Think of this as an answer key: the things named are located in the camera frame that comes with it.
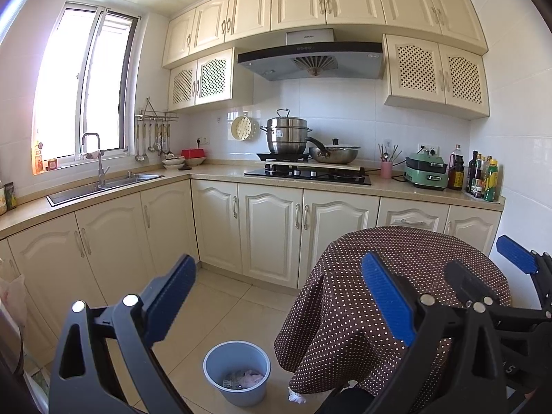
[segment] pink cup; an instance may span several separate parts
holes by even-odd
[[[393,175],[393,163],[390,161],[382,161],[382,168],[380,169],[380,176],[382,179],[391,179]]]

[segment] brown tablecloth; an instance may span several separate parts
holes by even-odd
[[[409,227],[375,227],[331,243],[314,267],[274,343],[280,366],[294,372],[289,387],[299,394],[331,390],[349,380],[377,395],[405,352],[388,330],[363,280],[361,261],[377,251],[388,268],[407,277],[420,294],[460,306],[443,269],[459,259],[510,304],[504,275],[481,252],[440,233]],[[449,342],[441,341],[432,372],[416,406],[433,394]]]

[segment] countertop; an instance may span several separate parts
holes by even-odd
[[[338,193],[354,193],[373,196],[394,197],[413,201],[429,203],[459,205],[463,207],[483,208],[485,210],[503,211],[504,198],[499,203],[488,203],[468,196],[463,191],[436,191],[418,189],[409,183],[396,180],[381,179],[378,175],[370,175],[372,185],[355,185],[341,183],[326,183],[311,180],[278,179],[254,176],[244,176],[244,172],[260,168],[256,166],[237,165],[200,165],[188,171],[156,169],[148,171],[149,174],[160,174],[163,177],[103,191],[98,194],[82,197],[81,199],[67,202],[52,207],[46,197],[21,204],[14,210],[0,216],[0,239],[4,239],[24,229],[49,221],[81,208],[90,207],[117,197],[126,196],[138,191],[148,190],[157,186],[188,179],[220,180],[226,182],[249,183],[270,186],[283,186],[288,188],[300,188],[306,190],[335,191]]]

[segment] trash can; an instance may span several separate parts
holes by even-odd
[[[232,372],[259,372],[264,378],[255,386],[234,390],[222,386],[224,377]],[[270,360],[260,347],[246,341],[228,341],[213,347],[203,360],[203,372],[212,386],[216,387],[231,404],[253,406],[263,400],[270,376]]]

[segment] faucet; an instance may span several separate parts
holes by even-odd
[[[96,138],[98,138],[98,185],[102,186],[106,184],[106,173],[109,170],[109,167],[107,167],[106,171],[104,172],[103,168],[101,167],[101,154],[102,150],[100,148],[100,135],[96,134],[96,132],[85,132],[81,139],[81,145],[85,145],[85,138],[87,135],[93,135]]]

